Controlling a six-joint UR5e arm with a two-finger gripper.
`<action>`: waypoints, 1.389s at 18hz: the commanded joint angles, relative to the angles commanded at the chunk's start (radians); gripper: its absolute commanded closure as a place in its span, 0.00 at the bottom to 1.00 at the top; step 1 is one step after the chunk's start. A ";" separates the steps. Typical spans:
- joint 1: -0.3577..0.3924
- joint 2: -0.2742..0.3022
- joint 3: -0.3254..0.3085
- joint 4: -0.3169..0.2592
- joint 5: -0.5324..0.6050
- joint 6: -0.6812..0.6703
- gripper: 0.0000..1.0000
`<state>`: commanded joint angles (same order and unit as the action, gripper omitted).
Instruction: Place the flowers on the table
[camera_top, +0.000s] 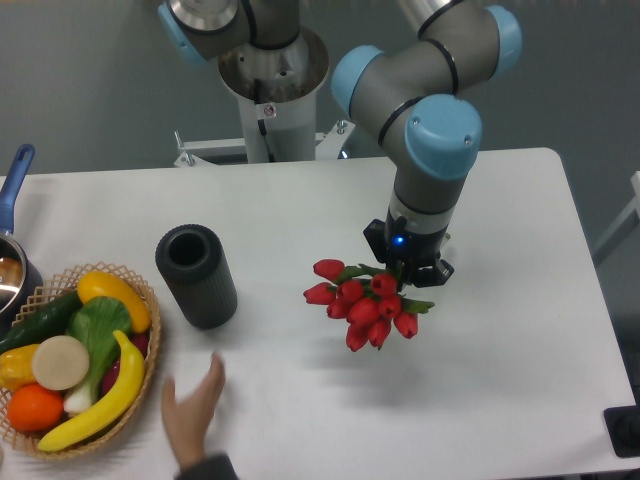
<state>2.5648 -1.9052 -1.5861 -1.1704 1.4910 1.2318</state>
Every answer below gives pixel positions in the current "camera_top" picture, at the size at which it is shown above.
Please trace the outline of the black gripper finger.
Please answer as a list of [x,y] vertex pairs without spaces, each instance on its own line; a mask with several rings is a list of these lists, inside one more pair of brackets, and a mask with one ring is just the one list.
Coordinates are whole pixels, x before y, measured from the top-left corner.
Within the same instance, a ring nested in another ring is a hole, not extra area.
[[376,260],[381,264],[385,264],[388,253],[385,239],[385,223],[379,219],[372,220],[363,230],[363,235]]
[[415,287],[435,287],[444,285],[453,275],[454,267],[441,258],[437,258],[433,265],[419,267],[412,275]]

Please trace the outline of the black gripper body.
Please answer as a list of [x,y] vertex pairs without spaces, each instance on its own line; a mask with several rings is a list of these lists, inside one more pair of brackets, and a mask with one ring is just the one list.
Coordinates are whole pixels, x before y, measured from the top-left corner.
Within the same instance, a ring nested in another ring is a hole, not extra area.
[[385,222],[388,270],[418,273],[429,269],[450,273],[451,265],[441,259],[441,246],[451,221],[451,210],[420,213],[406,205],[390,205]]

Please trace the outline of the grey sleeved forearm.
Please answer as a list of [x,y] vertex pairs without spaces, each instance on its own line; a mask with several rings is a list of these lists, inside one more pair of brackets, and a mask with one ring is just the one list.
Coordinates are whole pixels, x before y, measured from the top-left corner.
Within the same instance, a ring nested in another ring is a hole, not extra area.
[[203,458],[175,476],[177,480],[239,480],[239,476],[226,453]]

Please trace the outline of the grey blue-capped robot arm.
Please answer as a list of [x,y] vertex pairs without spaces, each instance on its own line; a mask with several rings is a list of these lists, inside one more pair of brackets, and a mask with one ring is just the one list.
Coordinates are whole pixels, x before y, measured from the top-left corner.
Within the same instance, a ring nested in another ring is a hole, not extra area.
[[387,214],[365,238],[401,285],[439,286],[447,228],[482,137],[460,93],[512,68],[522,50],[516,18],[469,1],[405,1],[416,42],[389,55],[370,46],[336,65],[304,27],[296,1],[163,1],[168,38],[188,61],[215,61],[236,97],[252,163],[317,156],[316,95],[329,84],[348,119],[395,164]]

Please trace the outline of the person's hand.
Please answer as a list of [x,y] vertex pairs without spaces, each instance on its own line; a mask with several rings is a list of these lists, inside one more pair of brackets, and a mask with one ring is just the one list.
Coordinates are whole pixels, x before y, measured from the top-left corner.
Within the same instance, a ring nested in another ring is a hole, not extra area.
[[161,417],[166,437],[180,470],[205,458],[205,437],[226,381],[217,353],[198,386],[182,400],[176,399],[175,379],[167,377],[161,391]]

